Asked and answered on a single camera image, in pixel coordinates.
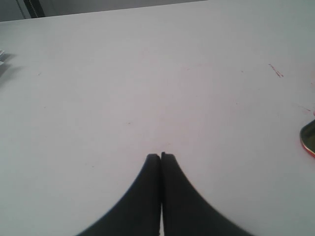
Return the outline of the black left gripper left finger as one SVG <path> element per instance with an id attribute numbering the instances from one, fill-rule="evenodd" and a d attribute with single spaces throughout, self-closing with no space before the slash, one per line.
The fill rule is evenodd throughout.
<path id="1" fill-rule="evenodd" d="M 160 215 L 160 157 L 149 154 L 123 197 L 79 235 L 158 236 Z"/>

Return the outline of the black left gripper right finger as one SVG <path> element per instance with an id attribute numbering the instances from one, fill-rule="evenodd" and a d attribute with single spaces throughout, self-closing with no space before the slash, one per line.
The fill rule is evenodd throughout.
<path id="1" fill-rule="evenodd" d="M 249 236 L 196 191 L 172 154 L 161 154 L 162 215 L 166 236 Z"/>

